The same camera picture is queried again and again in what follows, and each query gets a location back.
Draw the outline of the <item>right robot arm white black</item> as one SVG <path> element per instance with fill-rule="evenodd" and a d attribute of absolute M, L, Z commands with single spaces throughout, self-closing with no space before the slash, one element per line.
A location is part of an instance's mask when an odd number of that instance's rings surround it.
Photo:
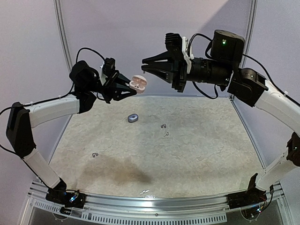
<path fill-rule="evenodd" d="M 234 95 L 250 107 L 263 110 L 292 130 L 287 151 L 262 173 L 253 175 L 246 191 L 227 196 L 231 208 L 260 203 L 273 184 L 300 165 L 300 105 L 272 81 L 251 68 L 240 68 L 245 40 L 225 30 L 215 30 L 205 51 L 205 58 L 196 58 L 192 40 L 178 33 L 165 36 L 166 51 L 142 60 L 142 71 L 151 73 L 182 92 L 186 82 L 214 84 Z"/>

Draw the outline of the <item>pink white earbud charging case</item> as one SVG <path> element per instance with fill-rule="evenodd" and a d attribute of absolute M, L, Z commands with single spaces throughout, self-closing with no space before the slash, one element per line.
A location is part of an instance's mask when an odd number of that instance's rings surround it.
<path fill-rule="evenodd" d="M 142 75 L 134 75 L 129 82 L 129 87 L 135 90 L 138 94 L 144 93 L 146 90 L 147 80 Z"/>

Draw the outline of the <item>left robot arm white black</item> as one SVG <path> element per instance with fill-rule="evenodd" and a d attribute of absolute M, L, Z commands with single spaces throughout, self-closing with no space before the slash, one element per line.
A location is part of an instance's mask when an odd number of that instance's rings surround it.
<path fill-rule="evenodd" d="M 66 97 L 42 101 L 28 106 L 15 102 L 10 110 L 6 136 L 18 157 L 47 186 L 48 201 L 65 207 L 83 208 L 86 194 L 80 191 L 68 191 L 67 185 L 49 166 L 38 152 L 33 140 L 32 129 L 45 122 L 67 115 L 81 114 L 89 111 L 101 94 L 106 103 L 120 101 L 136 95 L 133 82 L 115 68 L 113 58 L 107 58 L 102 71 L 91 68 L 81 60 L 74 64 L 69 74 L 75 85 L 74 91 Z"/>

